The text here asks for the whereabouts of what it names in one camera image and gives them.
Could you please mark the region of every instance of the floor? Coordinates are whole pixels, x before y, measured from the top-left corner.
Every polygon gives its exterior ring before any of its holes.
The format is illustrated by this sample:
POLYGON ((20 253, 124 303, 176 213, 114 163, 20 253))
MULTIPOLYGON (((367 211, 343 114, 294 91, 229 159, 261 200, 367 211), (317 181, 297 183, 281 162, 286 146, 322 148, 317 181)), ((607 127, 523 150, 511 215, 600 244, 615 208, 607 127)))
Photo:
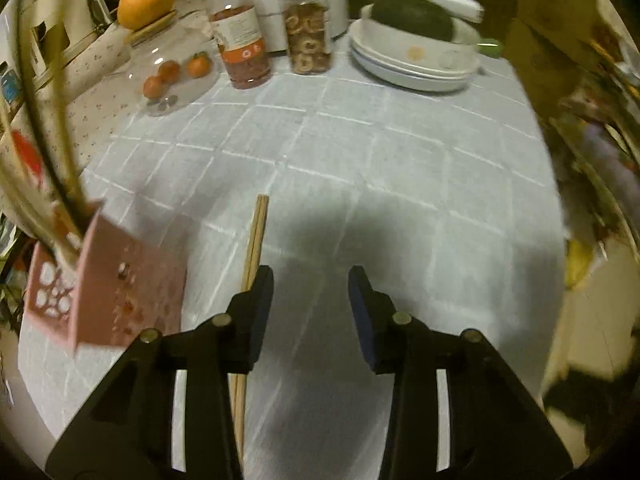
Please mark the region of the floor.
MULTIPOLYGON (((579 290, 567 292, 545 375, 543 391, 569 366, 610 379, 622 369, 632 351, 630 331, 640 314, 639 267, 624 245, 610 242, 609 261, 594 270, 579 290)), ((17 339, 2 332, 0 350, 5 358, 15 407, 0 400, 0 418, 36 464, 43 466, 54 445, 18 373, 17 339)), ((584 431, 562 413, 547 415, 575 464, 587 457, 584 431)))

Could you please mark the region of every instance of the screw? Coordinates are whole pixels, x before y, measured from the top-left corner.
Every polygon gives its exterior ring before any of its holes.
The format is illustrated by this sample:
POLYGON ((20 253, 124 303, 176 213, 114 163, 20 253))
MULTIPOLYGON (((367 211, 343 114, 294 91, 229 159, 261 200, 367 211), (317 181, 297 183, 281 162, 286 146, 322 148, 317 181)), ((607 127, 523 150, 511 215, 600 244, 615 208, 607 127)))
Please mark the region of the screw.
POLYGON ((396 312, 391 319, 396 325, 408 325, 413 318, 406 312, 396 312))
POLYGON ((158 332, 158 330, 156 330, 155 328, 147 328, 146 330, 143 330, 142 333, 140 334, 140 341, 142 341, 143 343, 149 344, 155 341, 156 339, 158 339, 159 335, 160 335, 160 332, 158 332))
POLYGON ((216 314, 213 318, 211 318, 211 322, 213 323, 214 326, 222 327, 222 326, 230 325, 232 322, 232 319, 229 314, 227 314, 226 312, 223 312, 222 314, 216 314))
POLYGON ((475 328, 467 328, 463 333, 462 337, 465 338, 470 343, 479 343, 484 339, 482 333, 475 328))

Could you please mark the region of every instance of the wooden chopsticks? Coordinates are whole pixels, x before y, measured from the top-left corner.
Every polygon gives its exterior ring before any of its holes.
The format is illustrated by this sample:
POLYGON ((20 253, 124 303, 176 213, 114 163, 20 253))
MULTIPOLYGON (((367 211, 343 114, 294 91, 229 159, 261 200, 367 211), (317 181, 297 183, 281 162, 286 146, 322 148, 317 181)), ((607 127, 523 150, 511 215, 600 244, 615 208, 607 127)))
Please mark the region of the wooden chopsticks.
MULTIPOLYGON (((249 243, 244 259, 244 271, 242 272, 241 292, 249 290, 254 282, 255 273, 260 266, 260 254, 262 253, 262 239, 267 223, 267 209, 269 197, 258 195, 255 202, 254 221, 251 225, 249 243)), ((244 404, 246 399, 246 375, 231 374, 229 380, 229 396, 231 399, 231 413, 234 418, 234 433, 236 434, 236 446, 238 458, 242 464, 244 456, 244 404)))

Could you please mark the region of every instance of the pink plastic container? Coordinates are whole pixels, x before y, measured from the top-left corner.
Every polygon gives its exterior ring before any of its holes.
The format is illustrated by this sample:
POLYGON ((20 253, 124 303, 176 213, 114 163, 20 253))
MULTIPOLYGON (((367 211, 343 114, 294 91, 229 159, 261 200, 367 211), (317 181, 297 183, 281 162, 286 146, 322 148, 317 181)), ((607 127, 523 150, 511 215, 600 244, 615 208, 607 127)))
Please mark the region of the pink plastic container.
POLYGON ((36 245, 25 316, 71 352, 78 343, 128 346, 149 327, 177 333, 186 271, 184 261, 136 240, 98 212, 76 278, 36 245))

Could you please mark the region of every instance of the small orange fruit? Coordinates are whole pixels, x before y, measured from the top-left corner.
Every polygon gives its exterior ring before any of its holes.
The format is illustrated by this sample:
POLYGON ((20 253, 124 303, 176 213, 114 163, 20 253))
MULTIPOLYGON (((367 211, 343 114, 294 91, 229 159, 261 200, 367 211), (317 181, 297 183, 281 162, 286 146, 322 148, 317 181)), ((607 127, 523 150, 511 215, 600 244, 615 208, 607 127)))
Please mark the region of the small orange fruit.
POLYGON ((152 75, 146 78, 142 93, 148 99, 159 99, 165 94, 167 88, 160 76, 152 75))
POLYGON ((211 60, 206 52, 194 54, 187 64, 187 70, 194 79, 204 77, 211 72, 211 60))
POLYGON ((165 61, 158 68, 158 76, 168 85, 173 85, 180 79, 180 63, 177 61, 165 61))

